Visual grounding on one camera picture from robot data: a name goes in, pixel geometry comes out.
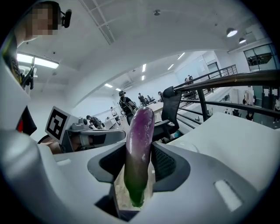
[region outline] white ceiling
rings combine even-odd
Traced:
[[[252,13],[236,0],[56,1],[63,12],[72,9],[70,27],[58,30],[56,35],[23,43],[18,51],[59,62],[59,67],[55,70],[57,75],[53,77],[53,69],[37,67],[38,78],[35,82],[59,84],[61,89],[67,86],[70,79],[79,80],[87,75],[81,72],[81,65],[89,55],[108,51],[111,45],[121,39],[139,38],[148,28],[191,24],[197,30],[205,30],[222,38],[230,50],[239,47],[238,39],[245,33],[245,29],[257,23]],[[160,16],[153,15],[155,9],[161,10]],[[225,32],[228,27],[237,29],[238,34],[227,38]],[[255,40],[252,35],[247,38],[247,43]],[[172,64],[170,62],[176,60],[176,57],[147,62],[147,79],[164,73],[165,66]],[[139,81],[141,70],[142,68],[136,68],[135,72],[122,75],[122,78],[114,80],[113,85],[121,88],[130,80]]]
[[[143,84],[162,75],[172,73],[191,53],[192,52],[186,52],[179,60],[178,58],[181,53],[147,63],[145,72],[142,72],[142,66],[135,68],[135,71],[131,70],[112,81],[108,81],[108,84],[113,86],[112,88],[102,86],[94,92],[94,95],[112,96],[113,94],[118,93],[116,88],[125,90],[124,87],[128,85],[132,84],[132,87],[135,87],[136,85]]]

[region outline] railing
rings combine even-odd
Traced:
[[[192,91],[196,90],[198,92],[199,100],[181,100],[182,102],[189,102],[189,103],[200,103],[202,112],[197,112],[189,109],[185,109],[180,107],[179,109],[185,110],[191,113],[195,113],[198,115],[203,116],[203,121],[206,121],[210,115],[207,114],[207,105],[218,105],[223,107],[230,107],[236,109],[242,109],[246,111],[251,111],[271,117],[280,118],[280,112],[276,112],[274,110],[260,108],[250,105],[243,105],[243,104],[235,104],[235,103],[226,103],[226,102],[219,102],[219,101],[205,101],[203,89],[210,89],[210,88],[219,88],[219,87],[232,87],[232,86],[271,86],[271,87],[279,87],[280,86],[280,70],[267,70],[267,71],[258,71],[254,73],[240,73],[228,76],[222,76],[216,79],[209,79],[203,82],[194,83],[186,85],[187,83],[183,83],[179,86],[174,87],[174,91]],[[186,118],[192,122],[197,124],[201,124],[201,122],[194,120],[190,117],[177,113],[178,116]],[[186,124],[191,128],[195,128],[194,126],[188,124],[187,122],[177,118],[177,120],[181,121],[182,123]]]
[[[194,81],[200,80],[201,78],[205,78],[205,77],[208,77],[208,80],[210,80],[210,79],[214,79],[214,78],[218,78],[218,77],[230,76],[230,75],[235,75],[235,74],[237,74],[236,66],[235,65],[231,65],[229,67],[222,68],[222,69],[216,70],[214,72],[208,73],[206,75],[199,76],[199,77],[197,77],[197,78],[195,78],[195,79],[193,79],[191,81],[188,81],[188,82],[185,82],[183,84],[180,84],[180,85],[178,85],[178,86],[176,86],[174,88],[180,88],[180,87],[185,86],[185,85],[190,85]],[[204,95],[207,95],[208,93],[209,93],[208,89],[203,90],[203,94]],[[185,96],[185,95],[191,95],[191,96],[188,97],[187,99],[184,99],[184,100],[188,100],[188,99],[191,99],[191,98],[196,99],[196,96],[198,95],[198,93],[190,92],[188,94],[184,94],[183,96]]]

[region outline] purple eggplant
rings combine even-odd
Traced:
[[[140,108],[127,135],[124,169],[124,183],[134,207],[141,207],[144,203],[153,134],[154,112],[148,107]]]

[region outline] desk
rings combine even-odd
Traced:
[[[114,124],[117,124],[117,126],[118,126],[117,129],[119,129],[119,125],[118,125],[118,123],[115,120],[115,118],[118,117],[118,116],[119,115],[113,116],[112,118],[110,118],[110,119],[106,120],[105,122],[103,122],[103,124],[105,125],[104,128],[109,130],[109,129],[111,129],[114,126]]]
[[[279,166],[279,131],[219,112],[168,144],[218,159],[258,191],[268,187]]]
[[[147,106],[148,108],[151,108],[155,115],[155,122],[161,121],[161,112],[163,109],[163,102],[153,103]]]

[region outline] office chair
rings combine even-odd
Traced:
[[[170,139],[170,134],[179,129],[177,121],[177,111],[180,105],[182,92],[174,92],[173,86],[163,91],[163,110],[161,113],[161,122],[154,125],[153,141],[160,140],[164,137]],[[168,123],[174,123],[175,126],[169,126]]]

